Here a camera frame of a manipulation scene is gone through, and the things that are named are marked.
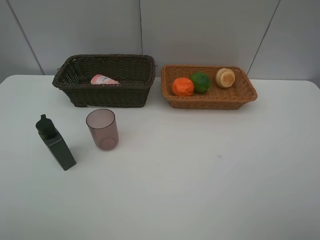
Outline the round bread bun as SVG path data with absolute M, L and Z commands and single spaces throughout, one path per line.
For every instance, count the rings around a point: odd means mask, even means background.
M 231 87 L 236 80 L 235 73 L 229 68 L 218 70 L 215 76 L 215 82 L 220 88 Z

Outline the black pump dispenser bottle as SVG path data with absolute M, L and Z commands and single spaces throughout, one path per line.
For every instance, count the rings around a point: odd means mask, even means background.
M 76 165 L 69 147 L 51 119 L 42 114 L 35 127 L 42 141 L 64 171 Z

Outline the orange fruit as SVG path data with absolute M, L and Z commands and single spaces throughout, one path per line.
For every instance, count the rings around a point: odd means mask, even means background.
M 194 83 L 187 77 L 176 78 L 172 84 L 172 92 L 177 97 L 190 97 L 194 92 Z

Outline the pink lotion bottle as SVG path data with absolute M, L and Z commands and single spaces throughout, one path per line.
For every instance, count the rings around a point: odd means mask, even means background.
M 110 77 L 97 74 L 90 80 L 91 85 L 119 85 L 120 83 Z

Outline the green lime fruit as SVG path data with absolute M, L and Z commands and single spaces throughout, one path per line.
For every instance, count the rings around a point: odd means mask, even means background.
M 211 86 L 210 78 L 203 72 L 195 72 L 190 76 L 193 82 L 194 91 L 198 94 L 205 94 Z

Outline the dark brown wicker basket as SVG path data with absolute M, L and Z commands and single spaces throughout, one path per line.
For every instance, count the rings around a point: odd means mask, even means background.
M 76 107 L 141 108 L 155 73 L 149 55 L 80 54 L 65 61 L 52 84 Z

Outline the translucent purple plastic cup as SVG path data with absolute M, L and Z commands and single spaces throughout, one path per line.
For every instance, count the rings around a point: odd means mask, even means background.
M 113 111 L 104 108 L 96 109 L 86 117 L 85 122 L 99 149 L 110 151 L 116 147 L 119 142 L 119 134 Z

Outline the light brown wicker basket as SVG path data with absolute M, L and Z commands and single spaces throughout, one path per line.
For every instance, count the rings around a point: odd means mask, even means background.
M 216 84 L 216 74 L 220 69 L 230 69 L 235 74 L 235 82 L 231 87 L 221 88 Z M 201 72 L 210 79 L 210 87 L 206 93 L 194 92 L 192 96 L 175 96 L 172 85 L 175 79 L 190 77 Z M 258 98 L 256 89 L 246 73 L 238 66 L 219 65 L 164 65 L 161 70 L 161 92 L 171 107 L 176 109 L 213 109 L 236 110 Z

